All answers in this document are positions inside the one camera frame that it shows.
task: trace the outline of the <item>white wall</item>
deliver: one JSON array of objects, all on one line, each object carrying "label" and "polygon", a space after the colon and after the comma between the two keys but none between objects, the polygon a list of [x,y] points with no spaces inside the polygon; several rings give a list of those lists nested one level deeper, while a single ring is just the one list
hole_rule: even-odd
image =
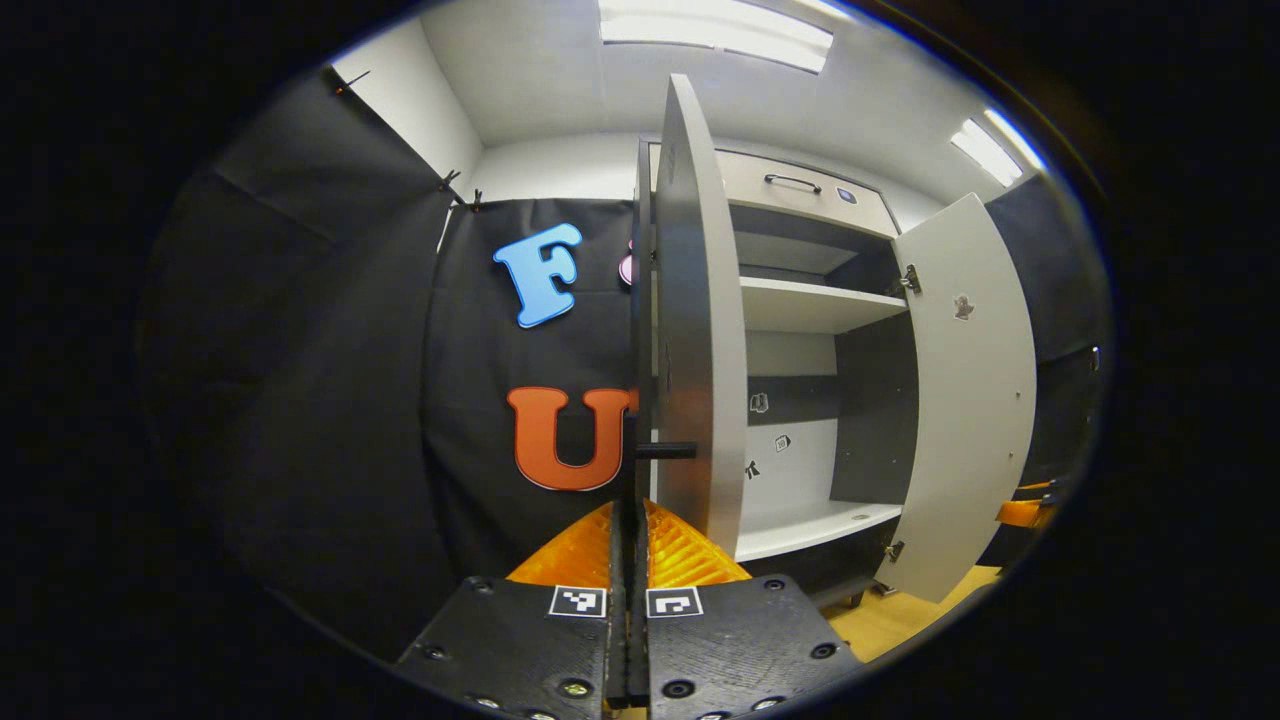
[{"label": "white wall", "polygon": [[483,145],[440,72],[419,18],[351,50],[333,67],[347,82],[370,70],[351,88],[436,173],[462,172],[453,187],[470,199]]},{"label": "white wall", "polygon": [[[594,133],[486,147],[472,179],[486,201],[526,197],[631,200],[639,140],[636,133]],[[760,155],[808,163],[874,186],[904,232],[946,206],[923,192],[846,163],[767,145],[732,145]]]}]

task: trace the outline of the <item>orange letter u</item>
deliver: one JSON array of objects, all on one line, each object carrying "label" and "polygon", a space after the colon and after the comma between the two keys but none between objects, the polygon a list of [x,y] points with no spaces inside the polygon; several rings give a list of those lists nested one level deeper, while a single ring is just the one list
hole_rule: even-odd
[{"label": "orange letter u", "polygon": [[516,466],[548,489],[595,489],[622,469],[622,415],[631,402],[623,389],[590,389],[582,404],[595,414],[595,455],[586,465],[566,465],[556,454],[556,424],[568,395],[550,387],[517,387],[507,393],[516,409]]}]

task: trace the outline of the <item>wooden floor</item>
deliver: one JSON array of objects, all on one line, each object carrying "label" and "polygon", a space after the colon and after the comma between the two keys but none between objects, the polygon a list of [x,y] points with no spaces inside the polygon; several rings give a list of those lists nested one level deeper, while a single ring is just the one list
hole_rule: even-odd
[{"label": "wooden floor", "polygon": [[852,610],[831,607],[824,610],[823,615],[836,628],[836,633],[849,641],[854,655],[863,662],[869,662],[927,628],[957,602],[969,597],[973,591],[996,582],[998,571],[1000,568],[974,565],[951,594],[940,603],[927,602],[905,592],[881,597],[873,591],[867,591],[858,607]]}]

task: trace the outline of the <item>cabinet shelf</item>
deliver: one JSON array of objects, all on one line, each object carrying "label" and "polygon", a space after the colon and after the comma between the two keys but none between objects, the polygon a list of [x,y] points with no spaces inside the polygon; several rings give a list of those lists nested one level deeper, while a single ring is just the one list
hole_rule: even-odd
[{"label": "cabinet shelf", "polygon": [[906,311],[883,295],[763,278],[740,278],[749,331],[842,334]]},{"label": "cabinet shelf", "polygon": [[733,560],[745,562],[804,550],[897,518],[901,505],[822,500],[786,510],[745,512]]}]

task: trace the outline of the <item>cabinet handle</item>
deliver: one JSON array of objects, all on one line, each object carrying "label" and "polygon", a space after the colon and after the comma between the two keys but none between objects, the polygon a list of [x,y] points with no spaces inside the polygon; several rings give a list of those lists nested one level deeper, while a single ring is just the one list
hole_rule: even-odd
[{"label": "cabinet handle", "polygon": [[822,187],[818,186],[818,184],[815,184],[815,183],[812,183],[809,181],[803,181],[800,178],[794,178],[791,176],[780,176],[777,173],[769,173],[769,174],[764,176],[764,182],[767,182],[767,183],[772,183],[776,179],[788,179],[791,182],[797,182],[800,184],[808,184],[809,187],[813,188],[813,193],[814,195],[820,195],[822,193]]}]

